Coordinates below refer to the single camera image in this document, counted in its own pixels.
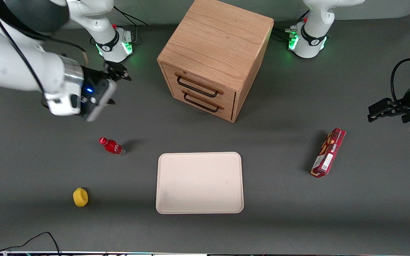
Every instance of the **bottle cap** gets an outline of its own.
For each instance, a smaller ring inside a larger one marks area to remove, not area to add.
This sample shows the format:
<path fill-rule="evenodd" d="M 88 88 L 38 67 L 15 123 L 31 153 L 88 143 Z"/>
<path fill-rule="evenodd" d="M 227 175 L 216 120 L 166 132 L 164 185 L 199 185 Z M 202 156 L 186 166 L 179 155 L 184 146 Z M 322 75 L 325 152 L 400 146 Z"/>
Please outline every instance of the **bottle cap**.
<path fill-rule="evenodd" d="M 104 137 L 101 137 L 101 138 L 99 139 L 99 143 L 100 143 L 100 144 L 105 145 L 105 144 L 107 144 L 108 142 L 109 142 L 109 140 L 107 140 L 107 139 L 104 138 Z"/>

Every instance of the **white tray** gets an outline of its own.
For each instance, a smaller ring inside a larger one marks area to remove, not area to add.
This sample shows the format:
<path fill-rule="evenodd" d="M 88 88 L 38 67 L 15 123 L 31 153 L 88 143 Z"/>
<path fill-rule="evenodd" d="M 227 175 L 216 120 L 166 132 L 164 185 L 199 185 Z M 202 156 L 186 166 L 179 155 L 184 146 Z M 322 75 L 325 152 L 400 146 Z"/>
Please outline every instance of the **white tray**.
<path fill-rule="evenodd" d="M 160 214 L 239 213 L 241 157 L 236 152 L 163 154 L 158 162 Z"/>

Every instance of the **cable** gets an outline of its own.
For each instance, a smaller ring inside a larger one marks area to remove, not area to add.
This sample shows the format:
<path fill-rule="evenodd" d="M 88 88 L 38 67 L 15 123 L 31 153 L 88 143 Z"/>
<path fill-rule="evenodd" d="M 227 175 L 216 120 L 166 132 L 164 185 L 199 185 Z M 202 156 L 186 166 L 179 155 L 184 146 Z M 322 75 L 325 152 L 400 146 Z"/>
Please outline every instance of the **cable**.
<path fill-rule="evenodd" d="M 12 37 L 10 36 L 10 34 L 7 32 L 7 30 L 5 29 L 5 27 L 1 24 L 1 20 L 0 20 L 0 28 L 2 29 L 2 31 L 4 32 L 4 34 L 7 36 L 7 38 L 10 41 L 10 44 L 13 46 L 13 48 L 15 49 L 15 51 L 18 53 L 18 55 L 20 55 L 21 59 L 23 60 L 23 62 L 26 64 L 26 67 L 29 69 L 31 75 L 34 77 L 34 80 L 36 80 L 37 84 L 39 85 L 39 88 L 41 89 L 42 92 L 42 97 L 45 98 L 45 89 L 44 86 L 42 86 L 41 80 L 39 80 L 39 77 L 37 77 L 36 73 L 34 72 L 31 64 L 28 62 L 28 60 L 26 59 L 25 55 L 23 54 L 23 52 L 21 52 L 20 48 L 18 47 L 18 45 L 15 43 L 15 41 L 12 39 Z"/>
<path fill-rule="evenodd" d="M 298 18 L 298 20 L 297 21 L 300 21 L 301 19 L 303 19 L 303 17 L 306 15 L 306 14 L 308 14 L 309 13 L 309 10 L 307 10 L 306 11 L 306 13 L 303 13 L 303 15 L 302 16 L 300 16 L 300 18 Z"/>
<path fill-rule="evenodd" d="M 137 24 L 135 24 L 135 22 L 134 21 L 132 21 L 128 16 L 129 16 L 129 14 L 127 14 L 127 13 L 124 13 L 124 12 L 122 12 L 122 11 L 120 11 L 120 10 L 118 10 L 118 9 L 116 9 L 117 11 L 119 11 L 126 19 L 128 19 L 132 24 L 134 24 L 134 26 L 135 26 L 135 40 L 134 40 L 134 44 L 137 42 L 137 39 L 138 39 L 138 25 Z"/>
<path fill-rule="evenodd" d="M 286 33 L 286 31 L 284 29 L 279 29 L 279 28 L 275 28 L 275 27 L 272 28 L 272 30 Z"/>
<path fill-rule="evenodd" d="M 392 75 L 390 76 L 390 91 L 392 92 L 392 98 L 393 98 L 393 101 L 395 102 L 395 104 L 396 104 L 406 115 L 409 115 L 409 116 L 410 116 L 410 112 L 407 111 L 407 109 L 405 109 L 404 107 L 402 107 L 400 101 L 396 98 L 395 89 L 394 89 L 394 85 L 393 85 L 393 81 L 394 81 L 394 78 L 395 78 L 396 70 L 398 69 L 398 67 L 399 67 L 401 64 L 403 64 L 403 63 L 405 63 L 405 62 L 410 62 L 410 58 L 401 60 L 401 61 L 400 61 L 399 63 L 397 63 L 397 64 L 395 65 L 395 67 L 393 68 L 393 70 L 392 70 Z"/>
<path fill-rule="evenodd" d="M 88 68 L 88 54 L 86 53 L 86 50 L 83 49 L 83 47 L 81 47 L 80 45 L 76 45 L 76 44 L 74 44 L 74 43 L 71 43 L 71 42 L 67 42 L 67 41 L 60 40 L 60 39 L 49 38 L 49 40 L 52 41 L 52 42 L 57 42 L 57 43 L 61 43 L 61 44 L 70 45 L 70 46 L 72 46 L 72 47 L 75 47 L 75 48 L 78 48 L 79 50 L 81 50 L 81 51 L 82 51 L 83 58 L 84 58 L 84 60 L 85 60 L 84 66 Z"/>
<path fill-rule="evenodd" d="M 134 26 L 138 26 L 137 24 L 135 24 L 135 22 L 134 21 L 132 21 L 126 14 L 124 14 L 124 13 L 121 13 L 126 19 L 128 19 L 132 24 L 134 24 Z"/>
<path fill-rule="evenodd" d="M 49 40 L 49 41 L 52 41 L 52 42 L 57 42 L 57 43 L 61 43 L 61 44 L 70 45 L 70 46 L 72 46 L 72 47 L 75 47 L 75 48 L 81 50 L 81 51 L 82 51 L 83 58 L 84 58 L 84 60 L 85 60 L 84 66 L 85 66 L 85 67 L 88 67 L 88 54 L 86 53 L 86 50 L 83 49 L 83 47 L 81 47 L 80 45 L 76 45 L 76 44 L 74 44 L 74 43 L 67 42 L 67 41 L 60 40 L 60 39 L 55 39 L 55 38 L 52 38 L 52 37 L 50 37 L 50 36 L 44 36 L 44 35 L 42 35 L 42 34 L 32 34 L 32 33 L 28 32 L 28 31 L 20 31 L 20 32 L 21 32 L 22 34 L 25 34 L 26 36 L 29 36 L 29 37 L 34 38 L 34 39 L 37 39 L 37 40 Z"/>
<path fill-rule="evenodd" d="M 275 34 L 273 31 L 272 31 L 272 36 L 276 36 L 276 37 L 278 37 L 279 39 L 287 40 L 285 37 L 282 37 L 282 36 L 280 36 L 280 35 L 278 35 L 278 34 Z"/>
<path fill-rule="evenodd" d="M 11 247 L 8 247 L 8 248 L 1 249 L 0 252 L 2 252 L 2 251 L 7 251 L 7 250 L 10 250 L 10 249 L 13 249 L 13 248 L 21 248 L 21 247 L 27 245 L 29 242 L 31 242 L 31 240 L 33 240 L 34 238 L 36 238 L 36 237 L 38 237 L 38 236 L 41 236 L 41 235 L 43 235 L 43 234 L 48 234 L 48 235 L 50 235 L 51 239 L 53 240 L 53 243 L 55 244 L 55 248 L 56 248 L 56 250 L 57 250 L 57 252 L 58 252 L 58 255 L 60 256 L 60 255 L 61 255 L 61 250 L 60 250 L 60 248 L 58 247 L 58 244 L 57 244 L 55 238 L 53 238 L 52 234 L 51 234 L 50 232 L 47 232 L 47 231 L 46 231 L 46 232 L 42 232 L 42 233 L 40 233 L 39 235 L 36 235 L 35 237 L 30 238 L 28 241 L 26 241 L 26 242 L 25 242 L 23 245 L 21 245 L 21 246 L 11 246 Z"/>
<path fill-rule="evenodd" d="M 123 12 L 123 11 L 120 11 L 120 10 L 119 10 L 117 7 L 115 7 L 115 6 L 114 6 L 114 9 L 117 10 L 117 11 L 119 11 L 121 14 L 126 14 L 127 16 L 129 16 L 129 17 L 131 17 L 131 18 L 133 18 L 133 19 L 136 19 L 137 21 L 140 21 L 141 23 L 143 23 L 143 24 L 145 24 L 146 26 L 148 26 L 148 24 L 147 24 L 145 21 L 139 20 L 139 19 L 137 19 L 137 18 L 134 17 L 134 16 L 131 16 L 131 15 L 129 15 L 129 14 Z"/>

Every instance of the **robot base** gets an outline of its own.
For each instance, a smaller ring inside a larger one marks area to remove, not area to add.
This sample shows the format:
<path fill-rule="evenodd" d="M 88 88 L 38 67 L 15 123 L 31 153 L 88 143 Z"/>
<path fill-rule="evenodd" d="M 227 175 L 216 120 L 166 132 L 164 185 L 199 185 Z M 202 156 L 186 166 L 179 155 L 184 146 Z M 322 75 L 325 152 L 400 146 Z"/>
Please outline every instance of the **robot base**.
<path fill-rule="evenodd" d="M 115 31 L 117 31 L 117 33 L 119 34 L 119 42 L 111 51 L 106 52 L 97 44 L 96 47 L 99 50 L 99 54 L 104 57 L 105 60 L 114 63 L 120 63 L 133 52 L 132 33 L 131 31 L 126 31 L 122 28 L 116 28 Z"/>
<path fill-rule="evenodd" d="M 315 57 L 320 50 L 324 48 L 327 37 L 315 46 L 309 45 L 308 41 L 304 39 L 301 34 L 298 34 L 298 31 L 301 30 L 301 27 L 304 24 L 304 22 L 299 22 L 298 24 L 291 26 L 291 28 L 287 31 L 293 34 L 293 37 L 289 41 L 288 50 L 291 50 L 301 58 L 309 59 Z"/>

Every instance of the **label on box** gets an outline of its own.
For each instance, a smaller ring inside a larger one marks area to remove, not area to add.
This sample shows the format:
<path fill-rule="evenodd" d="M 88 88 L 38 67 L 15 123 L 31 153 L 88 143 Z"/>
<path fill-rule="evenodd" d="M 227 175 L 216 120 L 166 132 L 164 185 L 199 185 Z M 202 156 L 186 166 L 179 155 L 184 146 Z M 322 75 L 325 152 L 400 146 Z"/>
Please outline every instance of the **label on box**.
<path fill-rule="evenodd" d="M 322 162 L 322 159 L 325 157 L 325 155 L 320 155 L 316 158 L 316 162 L 314 162 L 314 165 L 312 166 L 312 168 L 316 168 L 319 166 L 320 162 Z"/>
<path fill-rule="evenodd" d="M 327 155 L 327 158 L 324 161 L 324 164 L 322 164 L 322 169 L 328 170 L 328 166 L 330 165 L 330 162 L 332 161 L 332 159 L 333 159 L 333 155 L 329 153 Z"/>

